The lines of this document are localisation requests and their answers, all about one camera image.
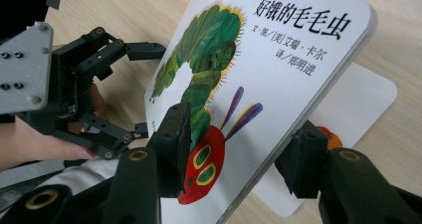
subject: children's book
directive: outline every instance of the children's book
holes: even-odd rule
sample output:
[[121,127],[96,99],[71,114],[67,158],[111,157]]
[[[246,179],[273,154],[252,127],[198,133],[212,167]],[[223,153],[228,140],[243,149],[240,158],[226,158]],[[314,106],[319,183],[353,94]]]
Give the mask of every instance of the children's book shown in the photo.
[[150,134],[191,103],[190,155],[163,223],[224,222],[373,34],[364,0],[191,0],[145,93]]

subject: white book cover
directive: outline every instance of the white book cover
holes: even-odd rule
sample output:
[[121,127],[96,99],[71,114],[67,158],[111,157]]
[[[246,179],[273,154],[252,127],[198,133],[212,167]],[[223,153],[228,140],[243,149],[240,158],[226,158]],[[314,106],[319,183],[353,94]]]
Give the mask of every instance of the white book cover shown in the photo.
[[185,193],[163,223],[224,222],[373,34],[364,0],[191,0],[145,93],[150,135],[191,103]]

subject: human hand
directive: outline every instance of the human hand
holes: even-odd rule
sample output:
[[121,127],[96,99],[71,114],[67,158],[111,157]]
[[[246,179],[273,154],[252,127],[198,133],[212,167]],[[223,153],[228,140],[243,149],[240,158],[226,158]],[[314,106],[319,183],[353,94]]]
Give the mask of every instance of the human hand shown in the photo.
[[[90,98],[96,115],[106,118],[106,103],[95,84],[90,89]],[[70,123],[68,131],[79,133],[82,127],[81,122]],[[82,146],[37,132],[18,117],[13,123],[0,123],[0,171],[28,161],[91,159],[94,156]]]

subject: wooden table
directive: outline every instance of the wooden table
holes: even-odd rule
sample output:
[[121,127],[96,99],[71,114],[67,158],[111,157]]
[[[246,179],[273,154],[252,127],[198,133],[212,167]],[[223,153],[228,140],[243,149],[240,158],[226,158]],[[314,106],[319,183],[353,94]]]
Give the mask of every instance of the wooden table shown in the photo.
[[[66,44],[95,27],[125,42],[167,46],[190,0],[62,0],[47,22],[54,44]],[[422,0],[366,0],[376,10],[378,27],[355,61],[393,81],[398,98],[358,142],[392,184],[422,195]],[[158,61],[112,65],[114,74],[96,83],[108,105],[111,122],[132,129],[145,121],[143,94]],[[316,200],[307,200],[288,218],[276,215],[249,194],[229,223],[320,223]]]

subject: robotic hand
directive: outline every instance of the robotic hand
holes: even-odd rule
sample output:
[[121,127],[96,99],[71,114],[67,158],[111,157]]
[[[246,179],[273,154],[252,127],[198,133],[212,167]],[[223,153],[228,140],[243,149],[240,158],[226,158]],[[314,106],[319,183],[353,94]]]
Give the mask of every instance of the robotic hand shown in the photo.
[[[165,48],[125,43],[101,27],[54,52],[52,41],[52,27],[37,22],[0,46],[0,114],[17,115],[38,132],[86,147],[103,159],[113,159],[135,139],[147,137],[145,123],[128,131],[94,115],[88,92],[93,78],[107,78],[110,65],[124,55],[131,61],[160,59]],[[69,132],[68,123],[74,121],[100,132]]]

